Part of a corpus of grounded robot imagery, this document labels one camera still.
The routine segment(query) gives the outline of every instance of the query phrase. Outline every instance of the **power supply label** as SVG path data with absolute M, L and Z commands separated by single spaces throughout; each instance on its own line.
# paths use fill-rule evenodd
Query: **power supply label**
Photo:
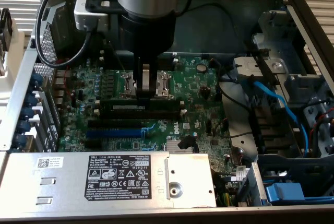
M 85 198 L 89 201 L 152 199 L 151 156 L 89 156 Z

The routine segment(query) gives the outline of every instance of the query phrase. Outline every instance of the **metal frame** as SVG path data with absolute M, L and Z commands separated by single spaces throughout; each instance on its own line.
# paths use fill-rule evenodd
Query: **metal frame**
M 312 14 L 310 8 L 308 7 L 305 0 L 289 0 L 288 10 L 291 15 L 297 20 L 299 27 L 303 28 L 301 31 L 304 39 L 308 41 L 308 46 L 313 48 L 311 51 L 313 54 L 317 54 L 316 61 L 320 63 L 320 69 L 327 81 L 332 83 L 334 86 L 334 48 L 332 47 L 329 39 L 322 30 L 321 26 L 317 22 L 315 16 Z M 30 50 L 25 54 L 23 58 L 21 68 L 17 80 L 15 82 L 12 96 L 8 103 L 8 109 L 6 110 L 6 117 L 4 118 L 1 126 L 0 132 L 2 133 L 2 138 L 0 141 L 0 150 L 8 149 L 8 145 L 11 142 L 11 137 L 13 136 L 17 118 L 19 115 L 20 107 L 18 104 L 22 104 L 24 94 L 29 82 L 29 77 L 33 69 L 33 65 L 36 61 L 36 54 L 34 50 Z M 6 160 L 8 159 L 8 154 L 5 152 L 0 152 L 0 179 L 5 172 Z M 187 222 L 194 221 L 198 223 L 199 221 L 204 221 L 209 223 L 211 221 L 220 220 L 222 217 L 224 221 L 235 221 L 236 216 L 238 216 L 238 221 L 256 221 L 266 220 L 270 218 L 273 223 L 278 223 L 286 221 L 291 218 L 294 222 L 306 222 L 309 220 L 309 216 L 317 213 L 317 220 L 320 218 L 328 218 L 334 213 L 333 205 L 312 205 L 312 206 L 281 206 L 281 207 L 235 207 L 235 208 L 197 208 L 197 209 L 154 209 L 154 210 L 131 210 L 131 211 L 118 211 L 117 214 L 110 216 L 108 213 L 96 212 L 94 216 L 89 216 L 87 213 L 59 213 L 51 216 L 50 214 L 24 214 L 16 216 L 14 220 L 68 220 L 68 219 L 89 219 L 87 221 L 91 222 L 92 219 L 95 222 L 104 223 L 109 221 L 107 219 L 112 218 L 115 221 L 127 221 L 138 223 L 138 218 L 140 221 L 145 221 L 145 223 L 170 223 L 171 221 L 182 221 Z

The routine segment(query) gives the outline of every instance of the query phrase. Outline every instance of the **warning label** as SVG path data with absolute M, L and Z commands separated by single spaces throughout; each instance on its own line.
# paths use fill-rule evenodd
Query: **warning label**
M 89 201 L 152 199 L 151 156 L 89 156 L 85 198 Z

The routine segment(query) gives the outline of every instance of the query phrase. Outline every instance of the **green motherboard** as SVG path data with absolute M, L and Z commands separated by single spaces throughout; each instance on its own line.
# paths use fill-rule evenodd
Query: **green motherboard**
M 152 104 L 166 110 L 167 119 L 150 119 L 147 115 L 141 118 L 145 109 L 133 104 L 135 83 L 131 70 L 104 70 L 89 61 L 72 68 L 66 78 L 58 151 L 171 151 L 170 146 L 176 147 L 190 135 L 196 138 L 199 152 L 209 155 L 211 168 L 217 172 L 235 171 L 232 160 L 228 160 L 230 138 L 223 128 L 225 115 L 221 96 L 216 94 L 216 71 L 208 66 L 208 61 L 200 57 L 179 57 L 175 71 L 158 72 L 157 95 Z M 178 119 L 170 116 L 169 106 L 175 104 L 182 105 Z M 117 109 L 132 115 L 132 119 L 123 119 L 123 114 L 113 116 Z M 122 131 L 142 132 L 143 127 L 148 129 L 144 135 L 122 135 Z M 120 136 L 101 138 L 98 134 L 92 138 L 97 128 L 99 134 L 113 131 L 117 135 L 119 131 Z

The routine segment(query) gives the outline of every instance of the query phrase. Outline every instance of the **motherboard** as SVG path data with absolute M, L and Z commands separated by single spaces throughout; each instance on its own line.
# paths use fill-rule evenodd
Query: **motherboard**
M 159 71 L 149 107 L 136 101 L 132 70 L 104 69 L 89 59 L 64 72 L 58 151 L 169 151 L 209 155 L 216 172 L 233 172 L 217 75 L 201 57 L 179 56 Z M 196 147 L 180 149 L 185 138 Z

